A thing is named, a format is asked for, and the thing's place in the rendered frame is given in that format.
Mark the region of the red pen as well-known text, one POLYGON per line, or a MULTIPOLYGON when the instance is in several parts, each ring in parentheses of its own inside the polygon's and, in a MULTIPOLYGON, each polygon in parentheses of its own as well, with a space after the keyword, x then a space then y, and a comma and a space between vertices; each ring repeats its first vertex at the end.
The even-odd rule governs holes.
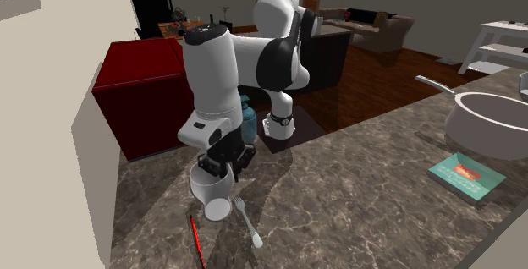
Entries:
POLYGON ((191 229, 192 229, 192 233, 193 233, 193 240, 194 240, 194 243, 195 243, 195 250, 196 250, 196 253, 197 253, 197 258, 198 258, 198 261, 199 261, 199 266, 200 266, 200 269, 206 269, 205 267, 205 262, 204 262, 204 258, 203 258, 203 254, 202 254, 202 250, 201 250, 201 244, 200 244, 200 240, 198 238, 198 233, 197 233, 197 229, 196 229, 196 225, 195 225, 195 219, 193 218, 192 215, 190 215, 190 225, 191 225, 191 229))

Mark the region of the white cup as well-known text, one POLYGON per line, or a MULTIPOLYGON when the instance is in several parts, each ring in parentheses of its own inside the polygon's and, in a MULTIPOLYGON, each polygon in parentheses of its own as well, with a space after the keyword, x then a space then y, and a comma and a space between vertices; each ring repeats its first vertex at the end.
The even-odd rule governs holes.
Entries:
POLYGON ((231 211, 231 190, 234 187, 234 175, 231 166, 226 166, 227 174, 212 176, 197 163, 190 169, 190 189, 193 196, 203 205, 206 219, 222 221, 231 211))

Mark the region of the pale round container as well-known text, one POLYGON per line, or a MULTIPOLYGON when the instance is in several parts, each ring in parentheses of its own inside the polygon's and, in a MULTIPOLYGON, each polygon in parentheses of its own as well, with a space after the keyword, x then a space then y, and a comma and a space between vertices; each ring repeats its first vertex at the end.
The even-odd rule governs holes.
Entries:
POLYGON ((528 103, 528 71, 519 76, 519 94, 521 100, 528 103))

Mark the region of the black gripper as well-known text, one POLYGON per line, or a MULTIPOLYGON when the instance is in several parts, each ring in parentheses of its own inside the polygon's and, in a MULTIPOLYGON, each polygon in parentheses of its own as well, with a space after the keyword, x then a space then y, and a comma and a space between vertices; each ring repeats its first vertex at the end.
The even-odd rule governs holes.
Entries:
POLYGON ((239 175, 249 166, 255 154, 255 146, 245 144, 241 128, 237 128, 209 148, 207 154, 199 155, 197 165, 213 177, 224 178, 226 176, 225 162, 232 162, 234 181, 238 183, 239 175))

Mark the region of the white fork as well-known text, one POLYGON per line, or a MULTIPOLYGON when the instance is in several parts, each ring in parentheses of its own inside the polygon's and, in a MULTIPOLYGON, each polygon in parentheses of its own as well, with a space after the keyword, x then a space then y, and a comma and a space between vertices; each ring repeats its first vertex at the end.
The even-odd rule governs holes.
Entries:
POLYGON ((246 214, 245 202, 238 195, 236 195, 233 198, 233 203, 235 204, 235 207, 240 211, 242 217, 245 220, 245 224, 246 224, 246 227, 248 228, 248 232, 250 234, 250 237, 251 237, 251 240, 252 240, 252 243, 253 243, 254 247, 257 248, 257 249, 260 249, 263 246, 263 241, 261 239, 260 234, 256 231, 256 229, 254 228, 254 226, 250 222, 249 217, 246 214))

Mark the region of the dark kitchen island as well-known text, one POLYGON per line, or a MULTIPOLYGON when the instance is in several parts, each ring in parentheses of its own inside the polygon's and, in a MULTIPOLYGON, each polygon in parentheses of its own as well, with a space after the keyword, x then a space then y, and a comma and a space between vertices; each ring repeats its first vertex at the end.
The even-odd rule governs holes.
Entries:
POLYGON ((352 30, 322 25, 320 33, 302 41, 300 61, 310 73, 302 92, 323 90, 340 82, 352 35, 352 30))

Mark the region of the dark robot stand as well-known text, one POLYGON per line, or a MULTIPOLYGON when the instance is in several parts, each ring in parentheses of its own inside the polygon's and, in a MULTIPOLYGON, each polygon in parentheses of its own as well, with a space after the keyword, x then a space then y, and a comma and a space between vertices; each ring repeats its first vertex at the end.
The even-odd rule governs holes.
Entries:
POLYGON ((307 141, 319 138, 327 133, 301 106, 293 106, 294 126, 293 135, 287 140, 275 140, 265 136, 262 128, 262 120, 267 115, 267 111, 258 112, 257 116, 257 134, 267 149, 272 153, 278 153, 288 148, 301 145, 307 141))

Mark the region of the teal book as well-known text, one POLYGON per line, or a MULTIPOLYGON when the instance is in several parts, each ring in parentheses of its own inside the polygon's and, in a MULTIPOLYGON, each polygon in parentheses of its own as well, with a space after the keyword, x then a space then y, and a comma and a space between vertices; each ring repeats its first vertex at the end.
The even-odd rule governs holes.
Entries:
POLYGON ((473 206, 486 201, 506 177, 456 152, 427 170, 429 178, 473 206))

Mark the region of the brown dining table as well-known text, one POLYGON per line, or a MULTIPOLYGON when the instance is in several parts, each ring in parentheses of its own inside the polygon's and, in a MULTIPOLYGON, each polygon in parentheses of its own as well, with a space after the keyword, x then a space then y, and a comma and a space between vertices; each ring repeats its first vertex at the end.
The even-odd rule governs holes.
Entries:
POLYGON ((184 9, 176 7, 171 13, 171 19, 165 23, 158 23, 158 28, 164 38, 175 38, 181 40, 184 33, 203 25, 224 25, 230 32, 233 31, 233 24, 224 20, 215 20, 212 15, 209 19, 194 17, 190 19, 184 9))

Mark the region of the red cabinet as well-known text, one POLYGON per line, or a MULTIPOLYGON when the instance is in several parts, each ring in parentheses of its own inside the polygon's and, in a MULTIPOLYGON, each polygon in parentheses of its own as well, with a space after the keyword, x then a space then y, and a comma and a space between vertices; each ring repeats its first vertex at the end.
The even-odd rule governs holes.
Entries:
POLYGON ((194 107, 176 39, 111 43, 91 93, 127 160, 182 145, 194 107))

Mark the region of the white shelf table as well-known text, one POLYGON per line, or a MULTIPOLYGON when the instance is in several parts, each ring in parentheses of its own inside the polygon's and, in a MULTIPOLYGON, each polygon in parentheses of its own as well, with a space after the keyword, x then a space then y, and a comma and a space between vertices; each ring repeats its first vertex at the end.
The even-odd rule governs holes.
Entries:
POLYGON ((496 21, 481 24, 480 27, 480 32, 460 66, 458 74, 464 74, 468 69, 483 74, 496 74, 508 68, 502 64, 489 62, 490 56, 528 63, 528 46, 513 47, 499 43, 503 36, 528 41, 528 23, 496 21))

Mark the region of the brown sofa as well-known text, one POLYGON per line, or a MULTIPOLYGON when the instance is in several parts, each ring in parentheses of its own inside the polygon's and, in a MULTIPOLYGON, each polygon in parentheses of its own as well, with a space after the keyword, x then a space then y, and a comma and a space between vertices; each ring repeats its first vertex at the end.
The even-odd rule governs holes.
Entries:
POLYGON ((378 53, 401 49, 415 23, 408 16, 359 8, 321 8, 318 15, 325 25, 351 30, 351 46, 378 53))

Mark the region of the teal bottle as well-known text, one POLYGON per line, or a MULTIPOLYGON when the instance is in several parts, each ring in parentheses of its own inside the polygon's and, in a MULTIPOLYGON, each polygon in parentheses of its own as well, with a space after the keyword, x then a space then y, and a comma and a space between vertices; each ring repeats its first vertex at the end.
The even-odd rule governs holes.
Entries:
POLYGON ((240 95, 243 123, 241 125, 242 139, 246 144, 255 142, 257 135, 257 117, 255 110, 249 106, 250 98, 247 95, 240 95))

